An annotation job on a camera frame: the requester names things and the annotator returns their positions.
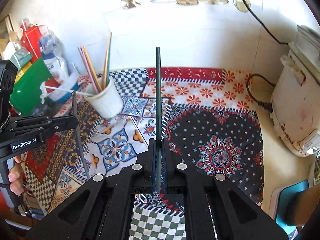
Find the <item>silver screw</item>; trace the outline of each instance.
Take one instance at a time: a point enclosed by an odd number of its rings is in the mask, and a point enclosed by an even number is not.
[[[139,163],[132,165],[132,169],[135,171],[141,170],[141,168],[142,168],[142,165]]]
[[[96,174],[93,176],[93,180],[98,182],[103,180],[103,175],[102,174]]]
[[[185,170],[185,169],[187,168],[187,165],[184,164],[184,163],[179,163],[179,164],[177,165],[177,168],[178,168],[179,170]]]
[[[226,176],[224,176],[221,173],[216,174],[216,179],[219,181],[224,181],[226,179]]]

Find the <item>pink stick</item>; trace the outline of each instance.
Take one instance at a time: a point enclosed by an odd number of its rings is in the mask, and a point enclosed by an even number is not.
[[[79,50],[79,53],[80,53],[82,62],[83,62],[83,64],[84,64],[84,67],[85,67],[85,69],[87,70],[87,72],[88,72],[88,74],[89,74],[89,77],[90,77],[90,79],[91,79],[91,84],[92,84],[92,86],[93,86],[93,88],[94,88],[94,91],[95,91],[96,94],[98,95],[98,94],[99,94],[99,90],[98,90],[96,84],[95,84],[94,81],[93,81],[92,73],[91,73],[91,71],[90,71],[90,68],[89,68],[87,59],[86,59],[86,57],[84,56],[84,53],[83,53],[83,51],[82,51],[82,48],[81,48],[81,49],[78,48],[78,50]]]

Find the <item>tablecloth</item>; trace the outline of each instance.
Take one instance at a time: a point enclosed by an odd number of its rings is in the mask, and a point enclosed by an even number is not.
[[[212,68],[162,68],[162,135],[183,162],[200,173],[225,174],[254,202],[263,198],[263,143],[249,73]],[[155,138],[155,69],[111,72],[123,98],[119,115],[105,120],[77,96],[82,147],[90,176],[107,177],[136,161]],[[84,89],[88,77],[79,80]],[[57,115],[71,113],[68,101]],[[26,177],[45,213],[85,181],[75,131],[28,152]],[[162,192],[136,195],[131,239],[185,239],[183,198]]]

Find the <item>white wall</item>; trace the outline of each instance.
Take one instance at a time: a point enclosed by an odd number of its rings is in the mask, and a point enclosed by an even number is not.
[[[215,67],[258,72],[277,81],[279,57],[288,48],[276,44],[249,13],[226,5],[180,6],[175,0],[137,0],[122,9],[119,0],[15,0],[12,21],[29,17],[46,24],[61,39],[68,62],[83,72],[77,46],[85,45],[95,68],[103,67],[108,31],[112,31],[111,69],[155,65],[161,47],[162,66]],[[296,24],[320,31],[303,0],[250,0],[251,8],[281,41],[295,38]]]

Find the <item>white appliance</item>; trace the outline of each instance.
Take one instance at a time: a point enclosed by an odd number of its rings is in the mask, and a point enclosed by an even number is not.
[[[272,93],[274,130],[297,156],[306,157],[320,149],[320,36],[298,26],[295,42]]]

